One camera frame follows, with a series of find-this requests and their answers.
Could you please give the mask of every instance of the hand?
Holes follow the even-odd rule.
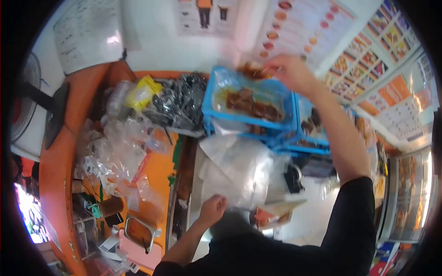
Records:
[[[197,223],[208,229],[219,221],[227,207],[227,198],[221,195],[214,195],[204,201]]]
[[[299,56],[279,54],[266,62],[264,67],[266,73],[277,77],[290,90],[310,100],[326,91]]]

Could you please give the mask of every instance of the black t-shirt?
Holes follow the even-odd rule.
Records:
[[[341,187],[320,247],[249,233],[211,242],[205,257],[184,267],[161,262],[153,275],[368,275],[376,243],[373,221],[373,183],[358,178]]]

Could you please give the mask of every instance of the yellow plastic bag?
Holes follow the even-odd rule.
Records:
[[[156,83],[150,76],[145,76],[138,82],[137,87],[127,95],[126,105],[141,112],[152,101],[152,97],[162,90],[163,86],[160,83]]]

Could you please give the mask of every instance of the display case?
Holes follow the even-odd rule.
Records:
[[[390,160],[391,178],[382,241],[419,242],[436,202],[429,147]]]

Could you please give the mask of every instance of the smartphone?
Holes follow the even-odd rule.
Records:
[[[124,221],[120,213],[105,217],[104,220],[109,228],[112,228],[113,225],[119,225]]]

